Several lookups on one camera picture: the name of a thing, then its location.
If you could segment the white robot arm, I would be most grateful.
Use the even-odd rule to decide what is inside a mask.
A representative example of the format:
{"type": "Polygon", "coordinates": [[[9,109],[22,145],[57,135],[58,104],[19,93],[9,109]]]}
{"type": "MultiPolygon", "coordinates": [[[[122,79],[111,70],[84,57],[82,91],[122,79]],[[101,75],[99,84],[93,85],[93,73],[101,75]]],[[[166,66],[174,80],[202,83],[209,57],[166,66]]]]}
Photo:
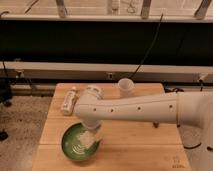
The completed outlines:
{"type": "Polygon", "coordinates": [[[102,120],[142,121],[197,126],[202,130],[200,160],[196,171],[213,171],[213,92],[171,92],[121,99],[102,98],[89,86],[79,97],[74,114],[89,130],[102,120]]]}

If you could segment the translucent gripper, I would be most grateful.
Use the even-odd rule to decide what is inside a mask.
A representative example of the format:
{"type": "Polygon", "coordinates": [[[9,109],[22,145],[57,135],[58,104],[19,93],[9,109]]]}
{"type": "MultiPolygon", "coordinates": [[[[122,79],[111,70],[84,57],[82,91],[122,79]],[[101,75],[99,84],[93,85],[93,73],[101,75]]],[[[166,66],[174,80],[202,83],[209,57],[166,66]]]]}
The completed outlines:
{"type": "Polygon", "coordinates": [[[100,132],[99,128],[97,128],[95,130],[86,130],[86,131],[88,131],[88,132],[90,132],[90,133],[93,134],[93,136],[94,136],[94,143],[100,142],[102,140],[102,135],[101,135],[101,132],[100,132]]]}

